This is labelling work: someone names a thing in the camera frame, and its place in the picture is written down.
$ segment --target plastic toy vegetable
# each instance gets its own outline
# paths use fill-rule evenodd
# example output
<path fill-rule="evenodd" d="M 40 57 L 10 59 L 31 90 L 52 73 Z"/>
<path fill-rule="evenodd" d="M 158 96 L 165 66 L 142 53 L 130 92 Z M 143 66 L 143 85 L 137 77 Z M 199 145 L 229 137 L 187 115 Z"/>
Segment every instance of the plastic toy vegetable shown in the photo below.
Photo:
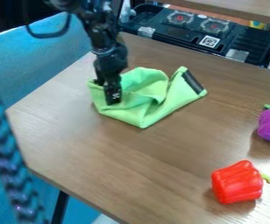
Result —
<path fill-rule="evenodd" d="M 263 179 L 270 184 L 270 178 L 260 174 L 248 160 L 212 173 L 212 187 L 222 204 L 255 200 L 262 194 Z"/>

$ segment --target green cloth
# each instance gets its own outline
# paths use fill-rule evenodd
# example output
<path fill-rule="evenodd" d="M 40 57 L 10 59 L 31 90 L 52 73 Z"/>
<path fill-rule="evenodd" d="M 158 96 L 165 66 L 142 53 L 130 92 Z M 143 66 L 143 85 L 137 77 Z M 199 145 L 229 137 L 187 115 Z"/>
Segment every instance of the green cloth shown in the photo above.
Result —
<path fill-rule="evenodd" d="M 160 70 L 143 67 L 123 74 L 122 101 L 110 106 L 106 104 L 103 87 L 92 80 L 88 85 L 93 103 L 100 114 L 141 129 L 207 94 L 184 66 L 170 79 Z"/>

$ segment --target wooden table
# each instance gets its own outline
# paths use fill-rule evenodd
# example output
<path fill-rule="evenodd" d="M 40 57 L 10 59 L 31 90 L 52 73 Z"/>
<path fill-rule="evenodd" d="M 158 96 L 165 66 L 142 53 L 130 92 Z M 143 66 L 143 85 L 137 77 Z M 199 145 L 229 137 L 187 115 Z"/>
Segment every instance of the wooden table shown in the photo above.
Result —
<path fill-rule="evenodd" d="M 270 24 L 270 0 L 163 0 L 161 2 Z"/>
<path fill-rule="evenodd" d="M 210 174 L 251 159 L 270 175 L 270 143 L 255 134 L 270 103 L 270 71 L 125 34 L 130 68 L 186 66 L 209 95 L 151 128 L 98 115 L 89 53 L 8 110 L 30 169 L 65 193 L 129 223 L 270 223 L 262 199 L 217 203 Z"/>

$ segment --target table leg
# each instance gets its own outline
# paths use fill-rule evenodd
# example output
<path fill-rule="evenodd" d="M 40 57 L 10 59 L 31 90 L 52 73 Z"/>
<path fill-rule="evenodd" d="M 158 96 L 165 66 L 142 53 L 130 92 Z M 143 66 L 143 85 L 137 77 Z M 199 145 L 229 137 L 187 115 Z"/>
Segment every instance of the table leg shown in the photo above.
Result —
<path fill-rule="evenodd" d="M 65 192 L 60 191 L 53 212 L 52 224 L 61 224 L 63 222 L 65 211 L 67 209 L 69 196 Z"/>

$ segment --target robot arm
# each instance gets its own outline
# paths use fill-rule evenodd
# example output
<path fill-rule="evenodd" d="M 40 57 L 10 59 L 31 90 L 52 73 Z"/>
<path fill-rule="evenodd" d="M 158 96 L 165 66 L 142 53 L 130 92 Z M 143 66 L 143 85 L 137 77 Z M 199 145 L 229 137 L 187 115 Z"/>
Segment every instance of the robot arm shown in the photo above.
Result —
<path fill-rule="evenodd" d="M 108 105 L 121 101 L 119 74 L 127 68 L 127 49 L 117 42 L 117 19 L 109 0 L 51 0 L 45 1 L 60 11 L 75 14 L 89 35 L 92 53 L 96 55 L 94 67 L 96 84 L 103 86 Z"/>

